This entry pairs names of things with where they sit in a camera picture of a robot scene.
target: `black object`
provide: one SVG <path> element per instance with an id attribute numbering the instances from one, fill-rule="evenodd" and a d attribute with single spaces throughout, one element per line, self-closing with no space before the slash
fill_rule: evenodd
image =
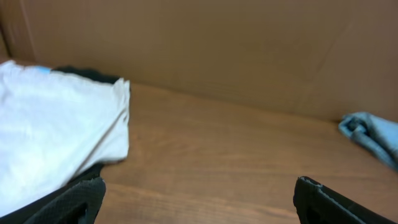
<path id="1" fill-rule="evenodd" d="M 293 203 L 301 224 L 396 224 L 309 177 L 298 178 Z"/>
<path id="2" fill-rule="evenodd" d="M 1 224 L 92 224 L 105 195 L 97 164 L 53 193 L 0 218 Z"/>
<path id="3" fill-rule="evenodd" d="M 64 73 L 74 73 L 81 77 L 89 78 L 93 81 L 102 82 L 102 83 L 114 84 L 114 83 L 116 83 L 117 80 L 119 80 L 119 77 L 103 74 L 95 69 L 91 69 L 91 68 L 79 69 L 79 68 L 75 68 L 70 65 L 57 67 L 57 68 L 53 69 L 53 71 L 59 71 L 59 72 L 64 72 Z"/>

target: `blue towel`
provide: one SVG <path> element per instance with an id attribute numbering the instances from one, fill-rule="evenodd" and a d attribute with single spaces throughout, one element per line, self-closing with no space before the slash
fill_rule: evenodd
<path id="1" fill-rule="evenodd" d="M 398 123 L 367 112 L 343 116 L 339 130 L 398 171 Z"/>

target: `white towel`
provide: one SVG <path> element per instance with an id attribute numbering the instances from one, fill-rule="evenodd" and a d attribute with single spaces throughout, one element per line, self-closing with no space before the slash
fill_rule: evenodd
<path id="1" fill-rule="evenodd" d="M 126 158 L 130 83 L 0 65 L 0 217 Z"/>

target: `wooden tabletop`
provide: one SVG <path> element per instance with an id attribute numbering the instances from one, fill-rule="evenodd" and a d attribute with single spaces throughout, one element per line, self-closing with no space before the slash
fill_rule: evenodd
<path id="1" fill-rule="evenodd" d="M 398 175 L 336 123 L 132 85 L 128 158 L 96 223 L 299 223 L 307 175 L 398 222 Z"/>

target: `brown wall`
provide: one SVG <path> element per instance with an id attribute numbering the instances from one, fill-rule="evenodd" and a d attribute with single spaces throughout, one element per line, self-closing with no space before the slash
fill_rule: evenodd
<path id="1" fill-rule="evenodd" d="M 398 120 L 395 0 L 2 1 L 22 8 L 7 36 L 25 39 L 23 59 L 324 119 Z"/>

